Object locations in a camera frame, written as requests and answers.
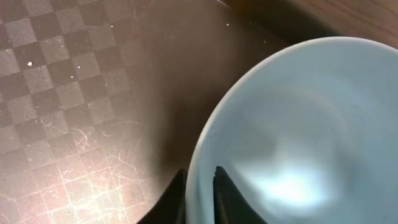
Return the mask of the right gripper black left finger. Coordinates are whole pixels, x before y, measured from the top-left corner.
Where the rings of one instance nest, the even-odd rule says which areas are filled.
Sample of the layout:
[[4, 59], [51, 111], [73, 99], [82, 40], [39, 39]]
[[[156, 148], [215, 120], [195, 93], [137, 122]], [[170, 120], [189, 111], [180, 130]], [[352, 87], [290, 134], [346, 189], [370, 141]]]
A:
[[185, 224], [187, 170], [180, 169], [152, 209], [137, 224]]

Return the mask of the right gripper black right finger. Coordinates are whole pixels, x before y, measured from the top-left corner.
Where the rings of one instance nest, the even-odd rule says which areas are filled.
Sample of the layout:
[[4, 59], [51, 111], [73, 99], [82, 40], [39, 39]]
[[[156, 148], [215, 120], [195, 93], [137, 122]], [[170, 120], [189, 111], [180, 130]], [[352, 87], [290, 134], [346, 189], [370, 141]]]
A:
[[215, 224], [267, 224], [221, 166], [216, 167], [213, 178], [213, 201]]

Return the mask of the light blue bowl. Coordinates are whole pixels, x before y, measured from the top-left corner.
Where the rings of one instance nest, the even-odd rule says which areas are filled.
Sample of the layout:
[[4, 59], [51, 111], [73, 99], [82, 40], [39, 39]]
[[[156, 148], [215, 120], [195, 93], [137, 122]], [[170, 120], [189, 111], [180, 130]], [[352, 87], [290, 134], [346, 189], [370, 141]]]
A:
[[198, 138], [188, 223], [213, 223], [217, 167], [267, 223], [396, 223], [397, 50], [324, 37], [267, 57]]

